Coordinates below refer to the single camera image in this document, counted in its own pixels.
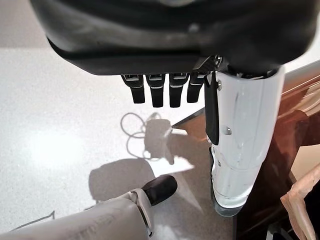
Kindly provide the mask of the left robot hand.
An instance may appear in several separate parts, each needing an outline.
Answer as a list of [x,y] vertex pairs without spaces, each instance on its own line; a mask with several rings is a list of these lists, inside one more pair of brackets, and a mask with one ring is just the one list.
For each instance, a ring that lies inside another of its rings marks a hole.
[[317,0],[33,0],[52,49],[98,76],[120,75],[133,101],[178,108],[204,88],[215,210],[245,205],[269,150],[284,65],[312,43]]

